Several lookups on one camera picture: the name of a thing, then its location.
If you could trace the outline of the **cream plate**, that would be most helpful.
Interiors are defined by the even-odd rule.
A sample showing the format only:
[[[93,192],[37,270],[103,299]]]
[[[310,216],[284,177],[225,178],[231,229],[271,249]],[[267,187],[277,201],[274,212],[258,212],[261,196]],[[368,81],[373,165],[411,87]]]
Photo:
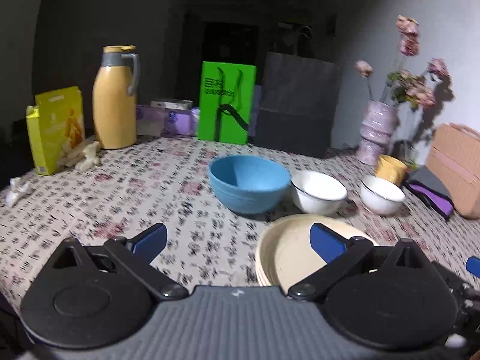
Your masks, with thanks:
[[[322,223],[345,238],[367,234],[337,219],[295,214],[265,228],[256,247],[256,276],[260,286],[289,287],[324,267],[326,262],[310,245],[310,228]]]

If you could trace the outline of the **large white bowl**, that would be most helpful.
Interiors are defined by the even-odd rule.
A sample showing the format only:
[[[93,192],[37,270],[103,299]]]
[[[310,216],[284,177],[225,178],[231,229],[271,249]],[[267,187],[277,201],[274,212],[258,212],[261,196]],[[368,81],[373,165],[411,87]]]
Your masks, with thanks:
[[[347,189],[330,175],[314,171],[299,171],[290,178],[291,198],[306,214],[333,215],[346,202]]]

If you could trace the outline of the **small white bowl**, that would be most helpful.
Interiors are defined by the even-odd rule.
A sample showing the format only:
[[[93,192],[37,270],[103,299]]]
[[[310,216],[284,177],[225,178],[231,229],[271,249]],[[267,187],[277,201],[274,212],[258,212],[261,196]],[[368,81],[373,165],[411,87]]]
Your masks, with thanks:
[[[405,201],[405,194],[397,185],[374,175],[360,181],[360,199],[369,211],[379,216],[392,216]]]

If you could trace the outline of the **blue bowl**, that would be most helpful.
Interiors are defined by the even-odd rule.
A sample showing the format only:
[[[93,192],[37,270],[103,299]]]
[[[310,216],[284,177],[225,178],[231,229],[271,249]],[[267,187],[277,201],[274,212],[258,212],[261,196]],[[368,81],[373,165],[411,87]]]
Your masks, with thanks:
[[[208,167],[215,197],[230,211],[259,215],[272,210],[290,187],[290,173],[274,161],[253,155],[215,159]]]

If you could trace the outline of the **calligraphy tablecloth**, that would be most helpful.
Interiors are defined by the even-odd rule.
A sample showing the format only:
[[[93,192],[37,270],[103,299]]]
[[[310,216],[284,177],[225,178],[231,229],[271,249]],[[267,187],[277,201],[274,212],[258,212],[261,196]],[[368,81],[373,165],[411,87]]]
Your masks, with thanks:
[[[26,174],[32,194],[1,208],[1,293],[18,306],[30,283],[62,239],[100,245],[115,236],[132,237],[152,224],[168,229],[168,244],[155,268],[187,288],[197,284],[247,286],[257,282],[255,250],[272,221],[296,213],[290,201],[259,216],[240,217],[214,196],[208,166],[224,155],[255,155],[290,172],[310,170],[341,181],[348,200],[337,217],[381,245],[412,238],[432,260],[472,285],[465,269],[479,254],[479,222],[454,215],[443,219],[408,194],[390,218],[371,214],[360,200],[361,178],[372,169],[349,151],[324,159],[257,148],[159,138],[124,150],[107,151],[88,172],[53,176]]]

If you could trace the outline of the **yellow mug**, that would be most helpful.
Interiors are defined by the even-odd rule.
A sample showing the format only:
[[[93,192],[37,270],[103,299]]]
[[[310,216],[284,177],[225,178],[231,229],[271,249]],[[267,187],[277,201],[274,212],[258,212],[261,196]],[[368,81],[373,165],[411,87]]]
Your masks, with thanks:
[[[400,186],[408,167],[397,158],[382,154],[379,157],[374,175],[394,185]]]

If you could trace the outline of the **white rubber gloves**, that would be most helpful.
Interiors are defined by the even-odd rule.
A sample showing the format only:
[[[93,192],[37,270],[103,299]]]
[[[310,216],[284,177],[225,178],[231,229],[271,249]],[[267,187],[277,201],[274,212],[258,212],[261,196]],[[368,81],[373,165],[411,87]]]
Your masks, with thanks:
[[[85,140],[58,162],[58,169],[74,168],[77,172],[86,172],[100,165],[99,151],[98,141]]]

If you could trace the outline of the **pink small suitcase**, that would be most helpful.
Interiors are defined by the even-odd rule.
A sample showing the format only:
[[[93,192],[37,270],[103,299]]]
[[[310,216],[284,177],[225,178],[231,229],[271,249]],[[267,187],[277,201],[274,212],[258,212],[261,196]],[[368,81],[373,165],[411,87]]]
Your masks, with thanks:
[[[479,150],[479,132],[461,124],[442,124],[435,130],[425,164],[466,219],[479,218]]]

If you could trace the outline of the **clear glass cup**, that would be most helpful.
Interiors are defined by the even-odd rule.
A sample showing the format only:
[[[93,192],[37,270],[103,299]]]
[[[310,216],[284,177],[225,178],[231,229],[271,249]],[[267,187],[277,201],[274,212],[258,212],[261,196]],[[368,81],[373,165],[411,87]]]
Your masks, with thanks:
[[[411,146],[407,141],[401,141],[398,148],[398,159],[404,163],[408,169],[415,170],[418,165],[416,159],[418,151]]]

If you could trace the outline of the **purple tissue pack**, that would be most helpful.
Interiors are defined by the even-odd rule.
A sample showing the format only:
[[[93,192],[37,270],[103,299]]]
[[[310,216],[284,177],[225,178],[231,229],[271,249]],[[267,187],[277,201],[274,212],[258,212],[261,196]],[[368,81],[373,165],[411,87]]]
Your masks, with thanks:
[[[197,108],[174,110],[147,105],[136,106],[136,129],[140,136],[195,136],[198,124]]]

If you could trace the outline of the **purple ceramic vase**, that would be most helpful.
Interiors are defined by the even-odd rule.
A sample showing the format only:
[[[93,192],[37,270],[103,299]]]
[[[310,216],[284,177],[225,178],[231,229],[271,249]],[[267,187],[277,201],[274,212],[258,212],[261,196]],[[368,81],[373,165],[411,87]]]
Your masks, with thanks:
[[[376,165],[391,143],[399,124],[395,106],[369,101],[360,126],[360,144],[356,157],[370,166]]]

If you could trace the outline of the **crumpled white tissue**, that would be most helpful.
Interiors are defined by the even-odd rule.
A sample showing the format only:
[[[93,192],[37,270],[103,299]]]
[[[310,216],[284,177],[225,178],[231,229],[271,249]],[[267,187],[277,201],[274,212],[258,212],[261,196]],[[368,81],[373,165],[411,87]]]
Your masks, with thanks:
[[[10,189],[6,196],[6,205],[13,207],[18,201],[27,197],[32,192],[32,185],[29,181],[22,181],[20,177],[10,179]]]

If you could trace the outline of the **small white box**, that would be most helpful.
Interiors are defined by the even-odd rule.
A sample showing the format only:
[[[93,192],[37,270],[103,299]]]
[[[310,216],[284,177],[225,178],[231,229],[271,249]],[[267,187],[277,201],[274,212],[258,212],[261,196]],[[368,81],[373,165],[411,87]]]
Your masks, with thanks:
[[[168,110],[187,111],[192,108],[191,100],[179,100],[174,98],[156,98],[151,101],[152,107],[159,107]]]

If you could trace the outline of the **yellow-green snack box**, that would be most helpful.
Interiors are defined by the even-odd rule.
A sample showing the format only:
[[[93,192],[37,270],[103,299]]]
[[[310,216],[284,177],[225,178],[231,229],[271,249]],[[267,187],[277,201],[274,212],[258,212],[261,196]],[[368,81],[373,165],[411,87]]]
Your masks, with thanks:
[[[35,171],[51,176],[86,138],[82,94],[71,86],[34,96],[26,110],[28,138]]]

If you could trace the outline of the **yellow thermos jug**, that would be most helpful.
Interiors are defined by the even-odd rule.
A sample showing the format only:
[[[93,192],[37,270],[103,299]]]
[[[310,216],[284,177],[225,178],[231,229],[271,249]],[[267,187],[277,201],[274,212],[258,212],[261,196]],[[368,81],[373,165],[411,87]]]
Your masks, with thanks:
[[[105,46],[93,87],[94,130],[101,147],[118,150],[137,141],[140,59],[136,47]]]

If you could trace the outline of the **black paper bag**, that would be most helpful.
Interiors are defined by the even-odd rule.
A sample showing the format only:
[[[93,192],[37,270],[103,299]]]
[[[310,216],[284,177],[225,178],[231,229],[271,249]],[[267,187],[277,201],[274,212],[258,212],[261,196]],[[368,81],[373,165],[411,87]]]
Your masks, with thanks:
[[[322,158],[329,148],[341,67],[313,57],[312,28],[278,24],[265,59],[255,146]]]

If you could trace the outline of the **green paper bag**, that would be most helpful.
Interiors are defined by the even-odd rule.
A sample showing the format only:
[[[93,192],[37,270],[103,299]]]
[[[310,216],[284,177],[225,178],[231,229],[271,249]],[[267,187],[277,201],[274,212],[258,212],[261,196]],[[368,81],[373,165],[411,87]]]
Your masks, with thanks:
[[[199,91],[198,139],[246,144],[255,83],[254,66],[204,62]]]

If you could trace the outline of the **dried pink flowers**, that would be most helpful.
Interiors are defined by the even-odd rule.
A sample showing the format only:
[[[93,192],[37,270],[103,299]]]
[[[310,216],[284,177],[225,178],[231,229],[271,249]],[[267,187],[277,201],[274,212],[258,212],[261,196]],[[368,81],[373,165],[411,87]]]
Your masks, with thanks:
[[[399,33],[397,56],[400,59],[394,62],[394,71],[387,73],[385,86],[378,100],[374,99],[370,80],[374,73],[373,67],[364,60],[355,63],[355,69],[368,88],[368,109],[377,111],[407,103],[416,111],[434,107],[437,101],[453,100],[452,78],[443,59],[432,58],[420,74],[414,74],[404,67],[408,59],[419,54],[420,24],[411,17],[398,16],[395,26]]]

